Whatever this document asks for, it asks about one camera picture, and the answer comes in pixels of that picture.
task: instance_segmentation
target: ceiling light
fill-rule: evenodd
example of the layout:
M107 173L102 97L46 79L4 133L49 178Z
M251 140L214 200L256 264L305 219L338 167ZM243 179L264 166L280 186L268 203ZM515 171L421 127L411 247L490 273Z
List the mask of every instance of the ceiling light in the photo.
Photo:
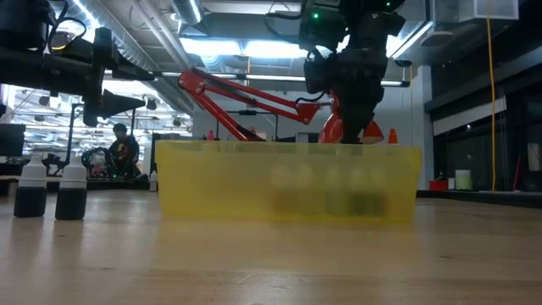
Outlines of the ceiling light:
M345 36L342 42L337 46L337 52L345 49L350 41L350 36ZM388 36L386 43L386 56L390 57L401 46L401 38ZM320 52L325 48L318 46ZM288 42L276 41L250 41L246 44L245 55L254 58L304 58L307 56L307 51L301 50L298 45Z
M187 53L200 56L213 55L239 55L241 49L237 41L232 40L199 40L180 38L183 48Z
M112 93L119 95L131 95L131 96L154 96L157 97L158 93L143 84L140 81L124 81L124 80L104 80L102 83L103 89L107 89Z
M416 42L420 37L423 36L427 31L429 31L433 27L433 21L429 21L426 25L423 26L422 29L418 31L414 36L412 36L408 41L406 41L403 46L397 50L397 52L393 53L391 56L393 59L400 57L408 48L412 47L414 42Z
M345 36L345 39L342 42L339 42L337 46L337 52L340 52L345 49L350 41L350 35ZM388 35L388 41L386 42L386 57L390 57L397 49L401 46L401 38Z
M281 75L246 75L248 80L282 80L282 81L305 81L302 76L281 76Z
M398 80L382 80L380 81L380 85L382 86L401 86L403 84L402 81Z
M213 73L213 75L225 80L234 80L237 78L237 75L229 75L229 74L222 74L222 73Z
M288 42L250 41L246 44L244 55L254 58L304 58L307 51Z

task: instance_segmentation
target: yellow plastic bin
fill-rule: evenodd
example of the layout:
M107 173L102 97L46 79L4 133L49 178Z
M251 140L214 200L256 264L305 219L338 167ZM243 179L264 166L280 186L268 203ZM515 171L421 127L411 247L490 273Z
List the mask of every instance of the yellow plastic bin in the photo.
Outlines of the yellow plastic bin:
M162 215L409 221L421 152L412 147L157 141Z

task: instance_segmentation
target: small bottle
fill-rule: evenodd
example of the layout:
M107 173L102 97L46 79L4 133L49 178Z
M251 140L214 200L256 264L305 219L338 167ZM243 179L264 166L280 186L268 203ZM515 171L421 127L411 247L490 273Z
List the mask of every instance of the small bottle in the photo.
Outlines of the small bottle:
M149 191L158 191L158 174L156 170L153 170L151 177L149 178L149 184L151 185Z
M41 217L47 203L47 168L41 155L34 155L23 167L15 194L14 216L19 218Z
M54 217L57 220L78 220L86 211L86 168L80 158L64 167Z

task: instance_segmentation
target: wooden table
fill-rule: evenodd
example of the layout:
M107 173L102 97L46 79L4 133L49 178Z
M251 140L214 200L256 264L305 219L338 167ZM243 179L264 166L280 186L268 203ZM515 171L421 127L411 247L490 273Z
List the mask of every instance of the wooden table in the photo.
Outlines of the wooden table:
M161 222L89 193L84 221L0 198L0 304L541 304L542 212L421 200L411 225Z

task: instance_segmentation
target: fluorescent light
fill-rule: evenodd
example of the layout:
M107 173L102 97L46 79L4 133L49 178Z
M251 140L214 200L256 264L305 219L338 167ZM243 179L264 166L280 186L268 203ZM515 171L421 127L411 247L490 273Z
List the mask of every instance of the fluorescent light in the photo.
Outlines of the fluorescent light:
M281 75L246 75L248 80L282 80L282 81L305 81L302 76L281 76Z
M337 46L337 52L345 49L350 41L350 35L345 36L342 42L339 42ZM388 35L388 41L386 42L386 57L390 57L401 46L401 39L392 35Z
M402 84L403 82L398 80L382 80L380 82L382 86L401 86Z
M345 36L344 40L339 43L337 52L342 51L348 45L349 40L350 36ZM237 41L197 40L190 38L180 38L180 41L188 53L199 56L241 54L241 49ZM400 46L400 38L388 36L386 56L391 56ZM317 49L322 50L325 48L317 46ZM304 58L307 56L307 51L301 50L298 45L288 42L254 40L246 44L243 54L254 58Z
M307 51L298 45L288 42L250 41L246 44L244 54L254 58L304 58Z
M228 79L233 76L232 79L236 79L237 75L227 75ZM277 80L277 81L294 81L304 82L303 76L287 76L287 75L244 75L247 80ZM382 80L380 83L382 86L402 86L403 82L400 80Z
M229 74L222 74L222 73L213 73L213 75L225 80L234 80L237 78L237 75L229 75Z
M156 90L153 90L143 84L140 81L124 81L124 80L104 80L102 83L104 89L108 89L112 93L120 95L130 95L130 96L142 96L150 95L158 97Z
M241 48L237 41L233 40L197 40L180 38L183 48L187 53L200 56L214 55L239 55Z
M412 47L414 42L416 42L420 37L423 36L427 31L429 31L433 27L433 21L429 21L426 25L423 26L422 29L418 31L414 36L412 36L397 52L393 53L391 57L393 59L400 57L406 50L408 50L409 47Z
M27 125L27 130L54 130L54 131L69 131L68 126L44 126L44 125ZM74 127L76 131L101 131L103 133L113 134L113 128L100 128L100 127L83 127L76 126ZM141 136L143 135L143 129L134 129L134 135ZM154 132L186 132L185 128L179 128L176 130L154 130Z

